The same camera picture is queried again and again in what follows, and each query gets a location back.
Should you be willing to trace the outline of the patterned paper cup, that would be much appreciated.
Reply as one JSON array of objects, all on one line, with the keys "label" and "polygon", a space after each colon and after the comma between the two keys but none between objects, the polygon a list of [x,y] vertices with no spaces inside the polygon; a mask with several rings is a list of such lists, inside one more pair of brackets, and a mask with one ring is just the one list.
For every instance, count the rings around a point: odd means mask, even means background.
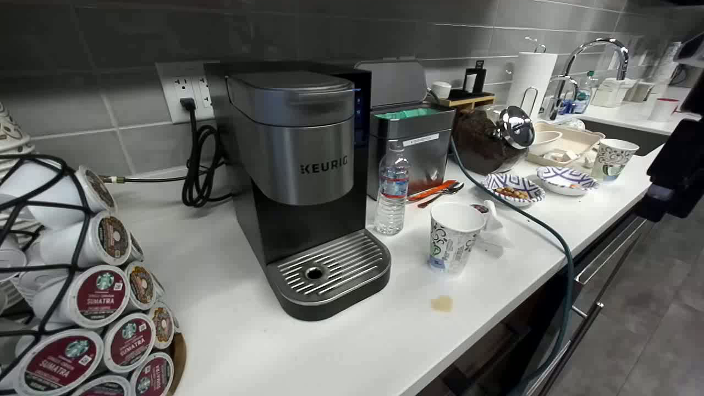
[{"label": "patterned paper cup", "polygon": [[637,151],[638,145],[631,141],[604,138],[596,149],[592,176],[596,180],[617,180]]},{"label": "patterned paper cup", "polygon": [[445,273],[463,273],[485,226],[486,215],[474,205],[436,205],[432,210],[432,247],[427,264]]}]

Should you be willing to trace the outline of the silver Keurig coffee maker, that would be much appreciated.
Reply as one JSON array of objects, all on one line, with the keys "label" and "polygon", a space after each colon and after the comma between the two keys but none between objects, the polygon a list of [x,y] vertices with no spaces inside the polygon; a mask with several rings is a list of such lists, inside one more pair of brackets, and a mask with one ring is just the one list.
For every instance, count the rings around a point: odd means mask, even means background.
[{"label": "silver Keurig coffee maker", "polygon": [[326,66],[225,77],[235,215],[295,319],[328,319],[389,279],[391,255],[365,226],[369,89],[369,73]]}]

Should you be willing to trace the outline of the clear plastic water bottle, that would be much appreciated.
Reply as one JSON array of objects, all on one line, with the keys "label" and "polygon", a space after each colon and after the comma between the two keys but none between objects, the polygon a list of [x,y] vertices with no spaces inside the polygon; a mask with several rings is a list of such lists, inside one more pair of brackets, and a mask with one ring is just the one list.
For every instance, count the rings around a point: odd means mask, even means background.
[{"label": "clear plastic water bottle", "polygon": [[377,223],[381,236],[397,236],[406,223],[406,200],[410,192],[410,159],[399,138],[387,144],[378,163]]}]

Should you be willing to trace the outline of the stainless steel box appliance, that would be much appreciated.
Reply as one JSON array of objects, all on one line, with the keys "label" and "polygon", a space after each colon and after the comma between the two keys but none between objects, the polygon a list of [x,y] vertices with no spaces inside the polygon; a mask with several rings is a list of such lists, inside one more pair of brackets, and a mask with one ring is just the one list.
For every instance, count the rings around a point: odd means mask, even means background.
[{"label": "stainless steel box appliance", "polygon": [[410,159],[410,192],[423,192],[445,180],[453,111],[429,106],[384,111],[369,117],[369,173],[368,193],[377,196],[378,163],[387,141],[399,138]]}]

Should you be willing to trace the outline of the wooden shelf organizer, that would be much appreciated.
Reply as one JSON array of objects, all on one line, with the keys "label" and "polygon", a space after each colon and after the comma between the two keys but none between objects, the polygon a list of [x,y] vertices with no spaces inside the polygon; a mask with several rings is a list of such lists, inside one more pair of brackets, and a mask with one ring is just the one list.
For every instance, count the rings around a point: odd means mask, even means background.
[{"label": "wooden shelf organizer", "polygon": [[485,108],[485,106],[494,106],[495,97],[494,95],[482,95],[482,97],[463,97],[463,99],[439,99],[434,92],[427,92],[427,103],[432,103],[436,108],[446,108],[446,111]]}]

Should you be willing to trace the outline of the blue patterned bowl left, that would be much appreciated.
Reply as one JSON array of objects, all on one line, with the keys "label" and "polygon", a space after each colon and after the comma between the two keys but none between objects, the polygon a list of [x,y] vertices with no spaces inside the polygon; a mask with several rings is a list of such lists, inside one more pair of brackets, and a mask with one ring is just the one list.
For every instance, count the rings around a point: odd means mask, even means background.
[{"label": "blue patterned bowl left", "polygon": [[523,176],[490,173],[486,187],[515,206],[531,206],[543,198],[543,189]]}]

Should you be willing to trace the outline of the blue patterned bowl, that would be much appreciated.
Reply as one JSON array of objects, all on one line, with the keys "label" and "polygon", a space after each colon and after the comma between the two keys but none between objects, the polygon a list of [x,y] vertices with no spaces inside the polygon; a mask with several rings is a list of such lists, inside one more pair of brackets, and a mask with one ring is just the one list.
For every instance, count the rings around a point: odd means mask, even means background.
[{"label": "blue patterned bowl", "polygon": [[549,192],[573,198],[586,196],[596,187],[589,176],[573,167],[539,167],[537,178]]},{"label": "blue patterned bowl", "polygon": [[543,198],[543,189],[523,176],[490,173],[486,187],[515,206],[531,206]]}]

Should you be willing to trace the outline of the beige takeout clamshell container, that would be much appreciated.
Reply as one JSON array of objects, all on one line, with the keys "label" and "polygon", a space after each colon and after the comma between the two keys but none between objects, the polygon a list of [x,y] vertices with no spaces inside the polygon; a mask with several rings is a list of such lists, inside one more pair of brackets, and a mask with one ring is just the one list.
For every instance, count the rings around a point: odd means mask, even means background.
[{"label": "beige takeout clamshell container", "polygon": [[596,151],[604,132],[574,130],[546,121],[534,123],[534,141],[526,159],[537,166],[581,166]]}]

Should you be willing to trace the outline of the blue patterned bowl right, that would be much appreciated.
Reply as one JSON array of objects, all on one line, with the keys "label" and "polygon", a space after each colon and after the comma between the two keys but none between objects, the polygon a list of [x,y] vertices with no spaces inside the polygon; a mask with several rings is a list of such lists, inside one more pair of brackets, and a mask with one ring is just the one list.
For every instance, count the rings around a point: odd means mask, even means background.
[{"label": "blue patterned bowl right", "polygon": [[539,167],[537,178],[549,192],[573,198],[586,196],[596,187],[589,176],[573,167]]}]

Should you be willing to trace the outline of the white paper towel roll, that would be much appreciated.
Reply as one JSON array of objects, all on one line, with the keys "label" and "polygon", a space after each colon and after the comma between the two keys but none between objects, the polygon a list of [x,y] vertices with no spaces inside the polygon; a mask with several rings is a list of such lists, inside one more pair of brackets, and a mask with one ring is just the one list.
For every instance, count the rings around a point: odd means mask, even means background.
[{"label": "white paper towel roll", "polygon": [[513,66],[513,82],[508,90],[508,106],[519,106],[528,117],[537,117],[551,86],[556,53],[523,51]]}]

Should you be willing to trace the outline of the orange handled utensil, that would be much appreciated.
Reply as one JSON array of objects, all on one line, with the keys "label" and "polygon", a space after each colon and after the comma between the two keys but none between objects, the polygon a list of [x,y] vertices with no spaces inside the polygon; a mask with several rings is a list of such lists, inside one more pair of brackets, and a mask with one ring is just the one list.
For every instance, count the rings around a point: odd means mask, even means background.
[{"label": "orange handled utensil", "polygon": [[427,206],[429,203],[434,203],[439,196],[443,193],[453,193],[453,192],[460,192],[464,187],[464,183],[457,183],[457,180],[445,180],[436,187],[429,187],[429,189],[423,189],[423,192],[416,192],[408,198],[408,203],[416,203],[421,210]]}]

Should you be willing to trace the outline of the white wall power outlet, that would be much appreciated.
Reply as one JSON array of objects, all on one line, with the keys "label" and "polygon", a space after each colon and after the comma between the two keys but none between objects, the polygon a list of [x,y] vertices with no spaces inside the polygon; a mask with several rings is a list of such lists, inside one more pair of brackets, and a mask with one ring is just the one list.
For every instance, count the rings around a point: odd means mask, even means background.
[{"label": "white wall power outlet", "polygon": [[200,61],[159,64],[157,73],[174,123],[186,123],[190,119],[182,99],[196,103],[198,121],[209,121],[214,117],[209,82]]}]

